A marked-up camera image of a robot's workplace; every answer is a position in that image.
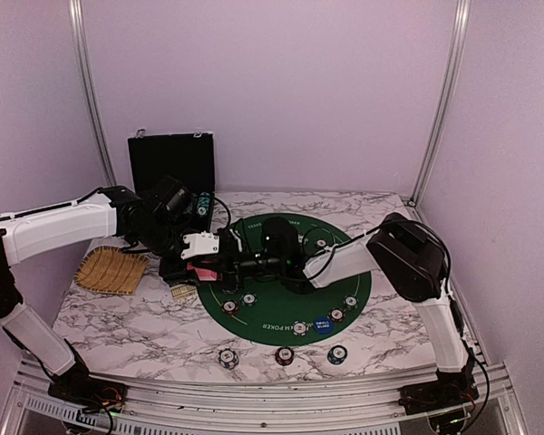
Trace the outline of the red black chip stack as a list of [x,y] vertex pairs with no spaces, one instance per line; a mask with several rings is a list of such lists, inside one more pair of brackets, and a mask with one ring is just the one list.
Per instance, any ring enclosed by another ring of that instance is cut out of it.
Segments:
[[295,358],[295,352],[291,347],[282,346],[277,348],[275,352],[275,361],[278,365],[288,366]]

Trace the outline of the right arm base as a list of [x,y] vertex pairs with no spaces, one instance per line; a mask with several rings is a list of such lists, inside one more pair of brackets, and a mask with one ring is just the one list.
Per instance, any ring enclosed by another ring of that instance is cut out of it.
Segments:
[[475,401],[480,395],[471,371],[470,366],[460,372],[437,371],[435,381],[401,387],[398,403],[407,415],[414,415]]

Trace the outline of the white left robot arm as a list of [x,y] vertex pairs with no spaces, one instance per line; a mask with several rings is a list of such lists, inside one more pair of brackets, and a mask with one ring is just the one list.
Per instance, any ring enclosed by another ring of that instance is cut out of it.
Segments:
[[0,326],[78,403],[96,383],[72,346],[53,331],[56,311],[89,241],[124,237],[152,254],[179,258],[180,221],[192,195],[177,180],[136,194],[124,186],[97,188],[78,199],[0,213]]

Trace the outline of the dark chip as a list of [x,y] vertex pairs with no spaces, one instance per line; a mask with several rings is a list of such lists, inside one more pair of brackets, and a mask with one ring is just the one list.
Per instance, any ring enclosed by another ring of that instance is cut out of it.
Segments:
[[341,308],[335,307],[329,311],[328,317],[334,323],[343,322],[345,319],[345,311]]

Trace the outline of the blue small blind button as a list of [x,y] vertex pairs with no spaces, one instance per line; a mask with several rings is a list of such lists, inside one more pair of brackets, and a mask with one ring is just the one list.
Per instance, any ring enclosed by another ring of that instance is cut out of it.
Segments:
[[316,333],[327,335],[334,331],[335,324],[329,316],[320,316],[313,320],[312,327]]

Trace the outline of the red-backed card deck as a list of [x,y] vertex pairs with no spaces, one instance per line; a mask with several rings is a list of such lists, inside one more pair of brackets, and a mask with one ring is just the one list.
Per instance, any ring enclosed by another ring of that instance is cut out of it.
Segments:
[[192,263],[187,263],[187,270],[191,273],[193,279],[198,282],[216,282],[219,274],[207,268],[195,267]]

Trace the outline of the green chip group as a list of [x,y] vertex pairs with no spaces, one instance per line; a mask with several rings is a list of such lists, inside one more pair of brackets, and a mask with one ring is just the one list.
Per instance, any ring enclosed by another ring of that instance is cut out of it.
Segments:
[[240,303],[244,306],[252,306],[257,302],[257,296],[253,293],[244,293],[240,297]]

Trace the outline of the dark chips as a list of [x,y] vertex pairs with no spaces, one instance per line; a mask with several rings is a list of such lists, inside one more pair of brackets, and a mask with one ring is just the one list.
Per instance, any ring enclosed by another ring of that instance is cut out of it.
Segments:
[[316,249],[317,250],[320,250],[320,249],[326,249],[329,247],[329,243],[323,239],[323,238],[319,238],[317,239],[317,241],[315,242],[315,246],[316,246]]

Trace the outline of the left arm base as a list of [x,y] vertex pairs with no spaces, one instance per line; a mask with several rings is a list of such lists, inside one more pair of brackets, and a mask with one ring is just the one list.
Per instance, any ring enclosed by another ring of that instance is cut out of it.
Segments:
[[88,412],[120,411],[126,392],[123,383],[92,377],[82,362],[61,375],[53,375],[48,389],[50,396],[82,405]]

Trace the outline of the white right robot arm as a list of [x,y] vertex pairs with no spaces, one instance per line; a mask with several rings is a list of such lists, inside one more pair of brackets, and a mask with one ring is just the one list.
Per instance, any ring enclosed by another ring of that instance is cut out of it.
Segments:
[[471,352],[462,339],[461,317],[449,290],[451,260],[428,227],[392,213],[364,234],[315,254],[306,252],[306,235],[281,216],[264,220],[259,235],[261,248],[254,251],[246,236],[224,228],[217,233],[217,253],[203,263],[215,273],[217,289],[240,295],[236,302],[222,304],[223,313],[232,316],[240,306],[256,305],[266,296],[275,303],[269,310],[273,326],[287,334],[272,342],[289,351],[301,338],[336,331],[349,313],[358,311],[361,277],[377,266],[417,310],[438,370],[446,373],[432,384],[432,399],[449,406],[465,393],[460,372]]

